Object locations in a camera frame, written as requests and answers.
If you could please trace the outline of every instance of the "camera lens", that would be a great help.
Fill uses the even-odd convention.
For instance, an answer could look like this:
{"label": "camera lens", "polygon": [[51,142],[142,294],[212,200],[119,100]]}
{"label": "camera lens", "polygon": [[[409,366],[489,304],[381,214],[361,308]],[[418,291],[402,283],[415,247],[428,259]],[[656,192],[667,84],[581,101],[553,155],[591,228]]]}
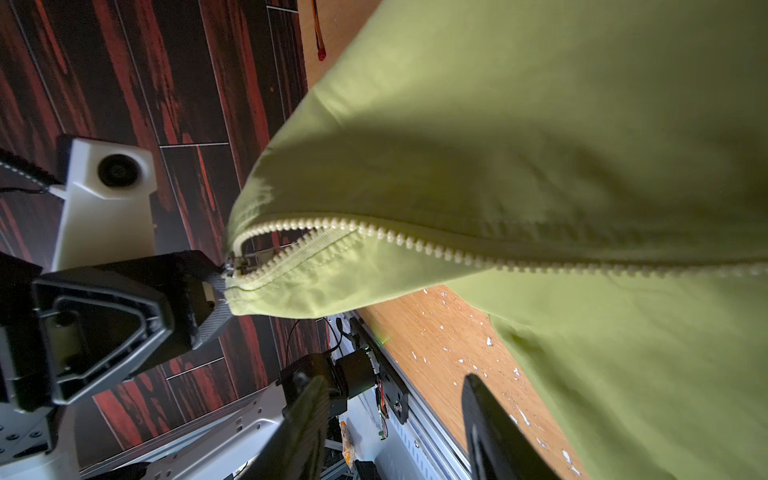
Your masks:
{"label": "camera lens", "polygon": [[107,187],[129,187],[139,179],[139,166],[127,155],[110,155],[98,165],[98,177]]}

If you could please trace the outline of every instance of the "green jacket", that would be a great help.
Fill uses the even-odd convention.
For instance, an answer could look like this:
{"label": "green jacket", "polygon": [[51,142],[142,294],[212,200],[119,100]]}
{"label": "green jacket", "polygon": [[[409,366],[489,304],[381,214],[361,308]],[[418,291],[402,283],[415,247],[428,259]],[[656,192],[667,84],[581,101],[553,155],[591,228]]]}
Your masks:
{"label": "green jacket", "polygon": [[385,0],[228,234],[286,229],[235,313],[445,283],[593,478],[766,476],[764,0]]}

